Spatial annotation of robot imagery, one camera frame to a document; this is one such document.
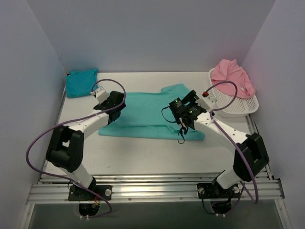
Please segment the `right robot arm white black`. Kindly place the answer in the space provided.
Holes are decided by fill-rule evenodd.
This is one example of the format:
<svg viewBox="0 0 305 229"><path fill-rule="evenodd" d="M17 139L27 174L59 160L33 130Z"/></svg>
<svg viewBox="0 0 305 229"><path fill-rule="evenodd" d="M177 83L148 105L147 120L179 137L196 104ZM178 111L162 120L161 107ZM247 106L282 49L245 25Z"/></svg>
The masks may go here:
<svg viewBox="0 0 305 229"><path fill-rule="evenodd" d="M199 97L192 90L183 99L174 99L168 107L184 134L189 129L202 132L234 155L232 168L222 172L211 186L213 194L222 197L232 185L252 181L270 160L263 138L258 133L249 135L214 118L212 108L216 101L208 92Z"/></svg>

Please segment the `pink t-shirt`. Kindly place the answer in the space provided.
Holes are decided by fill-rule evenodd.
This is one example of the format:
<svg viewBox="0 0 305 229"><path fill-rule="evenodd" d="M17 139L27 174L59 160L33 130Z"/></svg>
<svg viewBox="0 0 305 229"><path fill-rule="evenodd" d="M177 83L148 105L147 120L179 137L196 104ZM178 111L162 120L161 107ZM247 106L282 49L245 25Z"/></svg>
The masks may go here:
<svg viewBox="0 0 305 229"><path fill-rule="evenodd" d="M212 84L221 81L231 81L237 86L237 97L248 99L255 96L255 88L246 71L237 64L236 60L222 59L210 74Z"/></svg>

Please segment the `mint green t-shirt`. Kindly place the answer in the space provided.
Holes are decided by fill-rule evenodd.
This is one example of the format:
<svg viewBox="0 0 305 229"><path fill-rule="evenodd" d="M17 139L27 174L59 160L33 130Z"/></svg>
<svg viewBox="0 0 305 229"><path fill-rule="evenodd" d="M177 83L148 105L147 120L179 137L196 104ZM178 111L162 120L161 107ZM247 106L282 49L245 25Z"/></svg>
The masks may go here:
<svg viewBox="0 0 305 229"><path fill-rule="evenodd" d="M158 93L128 92L126 107L120 117L110 125L99 129L98 134L114 137L183 140L180 127L170 123L174 117L169 109L162 111L169 102L183 98L190 92L184 84L174 84Z"/></svg>

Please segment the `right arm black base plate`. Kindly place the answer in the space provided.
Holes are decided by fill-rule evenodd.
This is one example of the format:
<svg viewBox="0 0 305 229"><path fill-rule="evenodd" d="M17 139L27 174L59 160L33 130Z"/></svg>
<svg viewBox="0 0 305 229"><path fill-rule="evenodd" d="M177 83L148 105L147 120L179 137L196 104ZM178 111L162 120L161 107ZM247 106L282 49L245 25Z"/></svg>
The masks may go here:
<svg viewBox="0 0 305 229"><path fill-rule="evenodd" d="M198 183L196 186L198 198L201 199L230 199L238 198L240 195L240 189L237 184L228 189L223 189L216 183Z"/></svg>

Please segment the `folded teal blue t-shirt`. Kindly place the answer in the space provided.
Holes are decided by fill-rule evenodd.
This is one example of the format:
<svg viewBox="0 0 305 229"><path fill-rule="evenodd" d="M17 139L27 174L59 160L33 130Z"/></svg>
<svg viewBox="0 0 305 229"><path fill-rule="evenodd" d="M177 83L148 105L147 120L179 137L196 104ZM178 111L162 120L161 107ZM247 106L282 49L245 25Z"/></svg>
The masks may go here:
<svg viewBox="0 0 305 229"><path fill-rule="evenodd" d="M66 96L68 98L77 98L91 95L93 85L97 85L98 69L93 68L84 71L71 70L70 74L65 77Z"/></svg>

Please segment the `aluminium rail frame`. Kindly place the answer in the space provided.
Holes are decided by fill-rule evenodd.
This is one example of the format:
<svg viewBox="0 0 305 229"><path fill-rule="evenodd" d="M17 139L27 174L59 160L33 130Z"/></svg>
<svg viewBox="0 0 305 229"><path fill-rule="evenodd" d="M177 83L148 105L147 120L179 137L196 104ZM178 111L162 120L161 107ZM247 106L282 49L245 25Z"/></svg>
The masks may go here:
<svg viewBox="0 0 305 229"><path fill-rule="evenodd" d="M58 123L71 125L73 121L88 118L98 101L94 96L65 98ZM218 119L216 109L214 118ZM249 135L256 133L249 125L237 126L227 120L219 120ZM78 186L52 163L47 162L41 172L43 185L58 188L63 180L71 182L68 201L89 203L104 201L110 205L126 201L193 201L198 198L197 184L212 183L225 170L231 169L234 155L218 141L202 132L189 129L186 134L179 130L183 140L162 140L101 136L98 130L84 141L82 164L93 176L90 187ZM48 141L45 156L51 137ZM278 180L271 179L267 165L250 182L237 183L238 198L282 199L284 196Z"/></svg>

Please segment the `white perforated plastic basket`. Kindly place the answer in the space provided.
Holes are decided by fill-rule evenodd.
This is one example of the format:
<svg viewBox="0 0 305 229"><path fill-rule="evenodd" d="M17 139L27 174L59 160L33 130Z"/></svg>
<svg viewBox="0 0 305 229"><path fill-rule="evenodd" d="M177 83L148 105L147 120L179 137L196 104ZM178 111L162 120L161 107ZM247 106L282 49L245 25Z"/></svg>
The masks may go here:
<svg viewBox="0 0 305 229"><path fill-rule="evenodd" d="M234 98L234 96L227 95L221 92L216 87L210 89L208 93L213 94L214 97L217 99L215 108L222 108L228 105ZM221 117L239 118L255 113L258 110L258 108L259 108L259 102L256 96L247 99L236 97L228 107L216 111L216 113L218 113L218 115Z"/></svg>

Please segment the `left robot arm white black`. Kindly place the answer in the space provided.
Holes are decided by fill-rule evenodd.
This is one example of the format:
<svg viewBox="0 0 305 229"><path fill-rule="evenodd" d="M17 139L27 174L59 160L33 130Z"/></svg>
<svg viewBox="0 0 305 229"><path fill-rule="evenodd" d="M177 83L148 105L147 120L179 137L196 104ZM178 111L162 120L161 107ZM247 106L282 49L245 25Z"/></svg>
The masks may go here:
<svg viewBox="0 0 305 229"><path fill-rule="evenodd" d="M124 93L112 91L107 98L103 95L101 98L88 118L56 127L46 153L48 162L60 168L80 186L79 195L85 200L95 197L96 187L92 185L93 176L82 164L84 141L100 128L118 119L121 110L126 107Z"/></svg>

